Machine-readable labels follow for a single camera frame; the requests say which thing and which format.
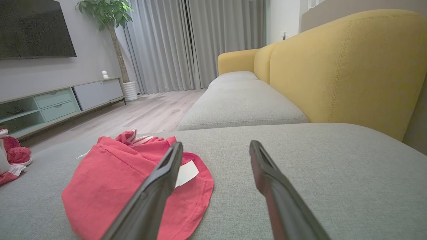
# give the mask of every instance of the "gray sofa cushion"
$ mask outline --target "gray sofa cushion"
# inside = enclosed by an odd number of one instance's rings
[[[219,75],[216,79],[214,79],[209,87],[217,84],[229,83],[229,82],[239,82],[240,84],[245,84],[245,81],[259,81],[257,76],[253,72],[249,71],[238,71],[231,73],[224,73]]]
[[[249,158],[259,140],[332,239],[426,239],[427,156],[377,131],[311,123],[152,134],[176,136],[215,181],[194,239],[271,239]],[[0,187],[2,239],[75,239],[61,192],[94,139],[35,154],[28,172]]]
[[[178,130],[308,123],[295,104],[263,81],[217,80],[183,116]]]

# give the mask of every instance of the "tree trunk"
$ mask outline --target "tree trunk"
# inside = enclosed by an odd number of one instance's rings
[[[130,82],[128,72],[126,71],[125,61],[123,60],[122,50],[120,50],[119,40],[117,39],[116,29],[114,25],[107,26],[110,31],[111,39],[113,40],[114,50],[116,50],[117,60],[119,61],[120,71],[122,72],[123,82]]]

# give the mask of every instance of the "light green drawer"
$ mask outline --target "light green drawer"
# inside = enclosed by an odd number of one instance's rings
[[[34,98],[37,101],[38,107],[45,108],[58,103],[70,101],[71,95],[68,89],[64,89],[48,94],[38,95]]]
[[[43,117],[45,118],[46,122],[49,122],[54,119],[68,115],[70,113],[74,113],[76,111],[77,111],[76,106],[71,101],[71,102],[62,103],[60,105],[56,105],[51,108],[44,109],[41,111],[41,113],[43,114]]]

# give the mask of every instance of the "gray curtain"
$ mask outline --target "gray curtain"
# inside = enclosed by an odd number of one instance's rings
[[[200,88],[190,72],[192,51],[183,2],[129,0],[129,4],[133,22],[125,32],[141,90],[151,94]]]
[[[188,0],[202,88],[218,76],[221,53],[266,45],[265,0]]]
[[[200,89],[221,53],[265,46],[265,0],[129,0],[125,28],[145,94]]]

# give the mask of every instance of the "small white figurine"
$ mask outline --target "small white figurine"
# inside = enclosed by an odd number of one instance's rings
[[[108,75],[107,75],[107,71],[102,71],[101,72],[102,73],[102,77],[104,78],[104,79],[106,79],[106,78],[108,78]]]

